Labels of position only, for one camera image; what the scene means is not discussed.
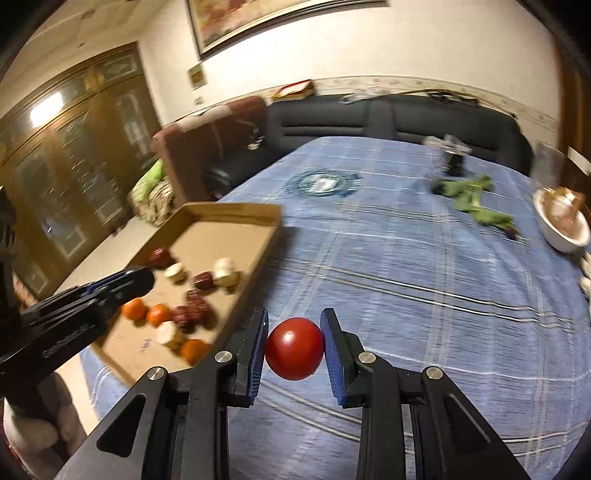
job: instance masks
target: red ball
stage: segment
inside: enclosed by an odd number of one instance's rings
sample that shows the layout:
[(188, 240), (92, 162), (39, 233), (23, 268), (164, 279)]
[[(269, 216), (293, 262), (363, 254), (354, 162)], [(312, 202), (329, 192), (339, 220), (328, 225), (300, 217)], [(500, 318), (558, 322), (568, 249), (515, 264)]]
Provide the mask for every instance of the red ball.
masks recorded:
[(324, 335), (316, 324), (302, 317), (277, 325), (267, 339), (265, 358), (277, 375), (302, 380), (313, 374), (324, 355)]

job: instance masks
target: black leather sofa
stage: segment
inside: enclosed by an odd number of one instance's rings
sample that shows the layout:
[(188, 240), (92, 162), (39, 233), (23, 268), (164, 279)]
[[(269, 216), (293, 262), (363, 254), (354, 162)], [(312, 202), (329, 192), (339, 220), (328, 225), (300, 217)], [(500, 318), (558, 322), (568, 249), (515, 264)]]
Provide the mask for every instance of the black leather sofa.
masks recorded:
[(212, 163), (203, 182), (213, 197), (222, 197), (296, 148), (319, 137), (373, 137), (422, 143), (429, 135), (452, 134), (472, 148), (472, 155), (530, 171), (532, 150), (509, 115), (464, 102), (426, 96), (387, 95), (342, 104), (340, 95), (274, 103), (266, 108), (265, 140)]

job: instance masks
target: white bowl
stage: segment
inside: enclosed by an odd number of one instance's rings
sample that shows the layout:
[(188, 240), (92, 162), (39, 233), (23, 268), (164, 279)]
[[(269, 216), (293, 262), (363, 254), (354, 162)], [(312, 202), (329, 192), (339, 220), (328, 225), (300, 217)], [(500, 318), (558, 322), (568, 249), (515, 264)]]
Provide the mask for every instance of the white bowl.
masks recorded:
[(579, 233), (576, 238), (563, 235), (546, 218), (542, 207), (543, 193), (543, 189), (534, 192), (534, 206), (535, 211), (538, 213), (538, 224), (548, 243), (556, 250), (565, 254), (571, 254), (577, 249), (585, 247), (589, 243), (589, 240), (591, 240), (591, 232), (589, 232), (589, 224), (585, 220), (584, 215), (580, 211), (577, 212), (576, 222), (579, 224), (579, 228), (577, 229)]

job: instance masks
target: blue tablecloth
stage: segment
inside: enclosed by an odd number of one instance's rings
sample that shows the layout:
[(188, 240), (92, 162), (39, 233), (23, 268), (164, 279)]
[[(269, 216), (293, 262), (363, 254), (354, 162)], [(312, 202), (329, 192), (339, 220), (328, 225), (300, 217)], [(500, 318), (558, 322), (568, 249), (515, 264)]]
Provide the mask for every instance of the blue tablecloth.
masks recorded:
[[(268, 309), (271, 328), (293, 316), (318, 321), (333, 307), (343, 330), (392, 364), (442, 366), (531, 477), (550, 479), (591, 418), (579, 268), (542, 237), (526, 177), (466, 159), (471, 174), (493, 178), (482, 204), (514, 216), (521, 234), (512, 241), (429, 192), (424, 176), (438, 155), (404, 142), (327, 137), (226, 196), (284, 208), (283, 239), (251, 306)], [(83, 365), (104, 416), (126, 389), (90, 351)], [(265, 366), (255, 405), (230, 413), (231, 476), (353, 479), (360, 424), (359, 411), (336, 405), (324, 363), (300, 382)]]

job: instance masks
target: tablecloth emblem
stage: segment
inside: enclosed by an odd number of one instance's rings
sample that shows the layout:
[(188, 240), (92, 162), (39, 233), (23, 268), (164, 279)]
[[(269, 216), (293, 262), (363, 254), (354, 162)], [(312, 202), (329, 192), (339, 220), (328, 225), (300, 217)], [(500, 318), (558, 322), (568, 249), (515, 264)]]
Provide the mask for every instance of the tablecloth emblem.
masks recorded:
[(287, 182), (285, 188), (295, 195), (311, 197), (346, 197), (361, 186), (361, 177), (356, 173), (338, 170), (312, 170), (300, 173)]

